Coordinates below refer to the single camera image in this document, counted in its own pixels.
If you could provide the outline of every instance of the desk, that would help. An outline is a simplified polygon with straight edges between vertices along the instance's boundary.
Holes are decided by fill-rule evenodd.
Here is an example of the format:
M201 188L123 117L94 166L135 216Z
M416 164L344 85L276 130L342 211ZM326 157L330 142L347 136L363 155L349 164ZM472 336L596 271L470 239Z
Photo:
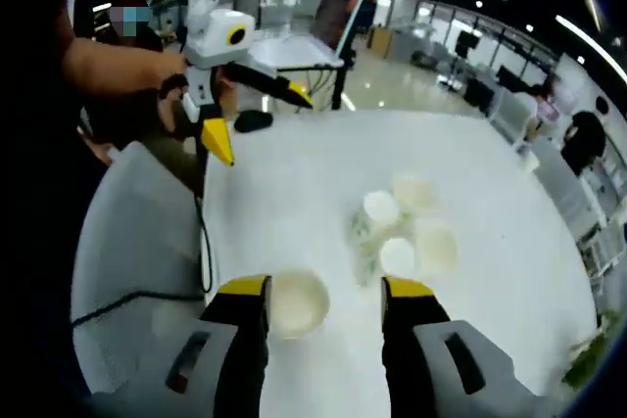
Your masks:
M335 52L310 34L259 39L250 54L255 61L278 71L337 70L344 65Z
M203 207L220 284L306 266L331 296L322 328L305 341L286 351L270 342L262 417L389 416L380 293L354 282L345 233L362 195L390 187L395 172L432 181L458 234L458 272L414 279L453 320L508 353L531 392L544 392L568 347L594 331L588 277L568 229L487 121L389 111L276 116L232 145L234 167L209 160ZM290 368L282 377L279 365ZM281 396L273 408L270 393Z

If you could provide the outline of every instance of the office floor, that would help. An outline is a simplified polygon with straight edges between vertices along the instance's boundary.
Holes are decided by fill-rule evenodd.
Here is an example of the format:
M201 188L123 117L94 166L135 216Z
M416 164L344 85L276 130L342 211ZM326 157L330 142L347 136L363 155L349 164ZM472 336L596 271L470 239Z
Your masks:
M356 110L382 108L482 116L477 110L469 107L459 94L449 92L436 84L436 72L383 60L367 50L365 42L360 39L355 40L353 47L357 51L357 59L346 79L344 93L348 100L344 100L344 108L350 108L352 104ZM323 73L322 81L328 73ZM311 88L318 81L319 74L320 72L311 71L309 79L303 72L285 75ZM334 79L333 73L326 85L313 95L313 102L320 108L330 104ZM271 100L269 109L272 112L295 113L294 107L283 103L275 104Z

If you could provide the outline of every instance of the person's arm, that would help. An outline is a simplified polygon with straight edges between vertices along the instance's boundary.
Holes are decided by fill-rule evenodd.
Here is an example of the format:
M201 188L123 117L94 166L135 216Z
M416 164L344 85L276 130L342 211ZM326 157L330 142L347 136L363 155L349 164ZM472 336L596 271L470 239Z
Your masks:
M145 88L161 88L175 73L184 73L185 58L76 38L64 9L55 23L64 76L76 88L95 95L119 95Z

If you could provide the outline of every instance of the gray panel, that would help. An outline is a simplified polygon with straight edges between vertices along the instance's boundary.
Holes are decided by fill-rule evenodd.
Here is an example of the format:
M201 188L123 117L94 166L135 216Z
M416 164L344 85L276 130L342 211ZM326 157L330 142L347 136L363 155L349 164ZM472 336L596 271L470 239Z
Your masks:
M439 418L528 417L542 402L513 375L511 358L465 321L421 325L413 329L425 355ZM464 390L458 367L445 341L457 334L474 358L485 386Z
M135 299L78 325L73 342L91 392L121 386L154 338L202 308L194 205L193 194L139 143L129 144L105 174L80 234L72 321L137 291L199 300Z
M176 358L196 332L210 334L188 377L184 394L171 390L166 380ZM216 391L222 364L237 327L188 321L145 349L138 371L112 394L95 394L87 406L96 416L170 418L214 416Z

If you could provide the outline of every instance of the white chair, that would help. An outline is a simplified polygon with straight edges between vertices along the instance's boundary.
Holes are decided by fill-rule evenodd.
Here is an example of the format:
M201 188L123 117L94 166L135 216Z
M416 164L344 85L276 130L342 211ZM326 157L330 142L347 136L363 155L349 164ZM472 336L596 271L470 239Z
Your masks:
M488 120L514 148L522 144L529 120L533 117L527 106L504 87L497 92Z
M536 177L553 200L573 238L580 240L599 220L579 178L547 138L536 138L531 151L540 162L535 170Z
M200 230L193 194L141 144L128 145L91 202L74 264L73 343L91 392L116 390L156 338L202 313ZM139 291L187 301L142 296L89 318Z
M583 244L581 250L591 280L600 280L625 255L627 247L622 225L610 222Z

